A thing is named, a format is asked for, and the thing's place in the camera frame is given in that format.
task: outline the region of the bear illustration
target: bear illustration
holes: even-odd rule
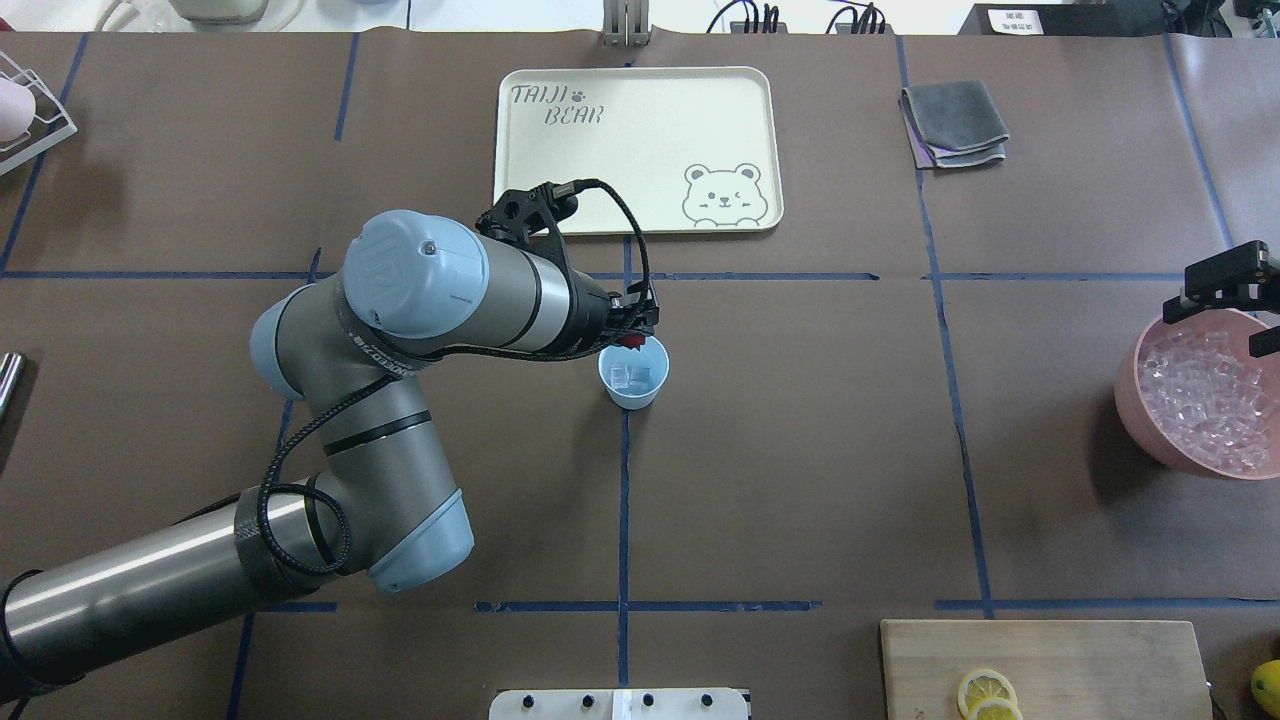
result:
[[[685,170],[689,195],[685,215],[701,227],[760,227],[769,204],[760,193],[760,169],[742,163],[732,170],[690,165]]]

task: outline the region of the robotic arm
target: robotic arm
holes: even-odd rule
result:
[[[644,278],[608,293],[570,268],[557,222],[588,188],[636,233]],[[365,570],[383,592],[426,583],[472,547],[413,377],[452,354],[585,357],[653,334],[658,306],[635,218],[599,181],[508,191],[476,222],[390,210],[352,241],[342,270],[269,309],[253,364],[315,419],[262,484],[151,536],[0,582],[0,703]],[[545,236],[536,236],[547,231]],[[320,434],[329,471],[279,484],[284,456]]]

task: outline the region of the lemon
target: lemon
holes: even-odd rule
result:
[[[987,698],[1007,700],[1010,705],[1018,707],[1018,693],[1014,692],[1014,684],[1009,682],[1009,678],[989,667],[979,667],[969,673],[956,688],[956,706],[964,717],[969,717],[969,711]]]
[[[1018,706],[1002,697],[988,697],[973,706],[965,720],[1023,720]]]
[[[1253,700],[1272,717],[1280,717],[1280,660],[1263,662],[1249,680]]]

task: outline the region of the gray folded towel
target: gray folded towel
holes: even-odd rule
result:
[[[904,87],[899,105],[918,168],[1005,159],[1009,128],[982,81]]]

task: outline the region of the lemon slice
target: lemon slice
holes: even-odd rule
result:
[[[969,711],[987,698],[1007,700],[1014,708],[1018,707],[1018,693],[1009,678],[989,667],[979,667],[960,680],[956,688],[956,707],[963,717],[969,717]]]
[[[1002,697],[988,697],[973,706],[965,720],[1023,720],[1018,706]]]

